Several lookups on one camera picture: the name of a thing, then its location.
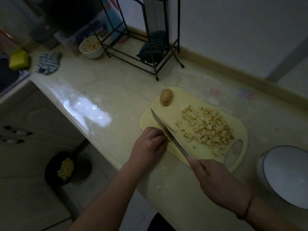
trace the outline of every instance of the sticker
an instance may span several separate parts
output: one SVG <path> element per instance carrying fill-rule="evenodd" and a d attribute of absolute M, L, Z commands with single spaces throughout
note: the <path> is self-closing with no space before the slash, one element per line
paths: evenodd
<path fill-rule="evenodd" d="M 256 97 L 256 94 L 254 92 L 250 92 L 246 88 L 241 88 L 237 94 L 239 97 L 247 100 L 253 100 Z"/>
<path fill-rule="evenodd" d="M 209 92 L 210 92 L 210 94 L 212 94 L 213 96 L 219 96 L 221 93 L 220 93 L 220 91 L 218 91 L 218 90 L 215 90 L 215 89 L 210 89 L 209 90 Z"/>

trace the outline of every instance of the bowl of diced potato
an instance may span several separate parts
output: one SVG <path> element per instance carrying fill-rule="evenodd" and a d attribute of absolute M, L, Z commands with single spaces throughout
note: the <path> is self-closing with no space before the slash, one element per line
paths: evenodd
<path fill-rule="evenodd" d="M 95 36 L 90 36 L 85 39 L 79 46 L 80 52 L 82 52 L 88 58 L 98 58 L 104 53 L 104 49 L 100 45 L 100 42 Z"/>

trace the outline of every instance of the marble countertop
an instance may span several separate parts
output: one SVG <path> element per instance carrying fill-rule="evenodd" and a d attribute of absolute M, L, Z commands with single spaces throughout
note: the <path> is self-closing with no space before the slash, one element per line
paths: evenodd
<path fill-rule="evenodd" d="M 140 43 L 119 45 L 136 52 Z M 139 118 L 160 92 L 177 86 L 238 118 L 248 131 L 248 148 L 233 173 L 284 217 L 308 230 L 308 211 L 270 194 L 259 182 L 256 161 L 278 145 L 308 149 L 307 113 L 258 90 L 194 63 L 171 58 L 160 81 L 116 58 L 75 57 L 63 46 L 59 70 L 49 76 L 33 73 L 31 80 L 117 169 L 128 160 L 142 133 Z M 35 64 L 41 53 L 31 56 Z M 252 230 L 231 212 L 216 206 L 202 192 L 188 166 L 166 152 L 138 186 L 140 193 L 176 230 Z"/>

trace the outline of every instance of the yellow cutting board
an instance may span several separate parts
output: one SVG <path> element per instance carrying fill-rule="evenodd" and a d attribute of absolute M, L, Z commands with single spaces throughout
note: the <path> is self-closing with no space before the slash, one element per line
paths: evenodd
<path fill-rule="evenodd" d="M 181 132 L 179 128 L 175 125 L 175 122 L 177 120 L 180 121 L 182 119 L 183 114 L 181 112 L 181 108 L 186 108 L 188 107 L 188 105 L 191 105 L 195 109 L 201 106 L 205 109 L 209 108 L 211 110 L 217 110 L 219 112 L 219 115 L 223 117 L 223 120 L 229 124 L 229 127 L 234 129 L 232 134 L 235 139 L 233 140 L 233 142 L 227 145 L 227 147 L 225 148 L 225 152 L 227 152 L 229 147 L 231 147 L 232 144 L 236 142 L 237 140 L 243 141 L 243 147 L 242 147 L 239 157 L 237 158 L 233 166 L 229 168 L 229 171 L 231 172 L 234 171 L 241 163 L 245 155 L 246 148 L 247 148 L 248 135 L 247 135 L 247 131 L 244 125 L 236 118 L 194 97 L 193 95 L 183 91 L 182 89 L 179 89 L 178 87 L 168 87 L 168 88 L 171 89 L 174 93 L 174 97 L 173 97 L 171 104 L 167 107 L 162 106 L 160 104 L 160 94 L 159 94 L 156 100 L 150 105 L 149 108 L 147 108 L 147 110 L 141 116 L 140 121 L 139 121 L 139 125 L 141 129 L 144 130 L 147 127 L 157 127 L 158 124 L 154 120 L 151 110 L 150 110 L 150 108 L 152 108 L 153 111 L 160 118 L 160 120 L 162 120 L 162 122 L 164 122 L 171 129 L 174 130 L 173 131 L 169 128 L 169 130 L 177 138 L 177 140 L 182 144 L 182 146 L 185 148 L 185 150 L 188 152 L 189 155 L 195 157 L 196 159 L 214 159 L 214 160 L 217 160 L 223 163 L 225 156 L 222 156 L 222 155 L 215 156 L 212 153 L 212 149 L 210 147 L 204 144 L 200 144 L 196 140 L 187 142 L 185 137 L 183 136 L 183 132 Z M 183 161 L 185 164 L 189 165 L 185 157 L 181 154 L 181 152 L 174 145 L 174 143 L 172 142 L 168 143 L 167 149 L 173 155 L 175 155 L 177 158 Z"/>

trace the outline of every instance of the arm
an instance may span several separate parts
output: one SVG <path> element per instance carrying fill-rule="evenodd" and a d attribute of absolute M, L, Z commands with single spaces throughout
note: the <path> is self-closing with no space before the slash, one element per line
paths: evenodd
<path fill-rule="evenodd" d="M 136 140 L 131 156 L 107 188 L 86 207 L 68 231 L 116 231 L 144 173 L 165 151 L 167 137 L 160 129 L 146 128 Z"/>
<path fill-rule="evenodd" d="M 190 156 L 188 163 L 210 200 L 241 217 L 245 214 L 252 193 L 222 163 Z M 258 231 L 300 231 L 258 197 L 252 199 L 245 220 Z"/>

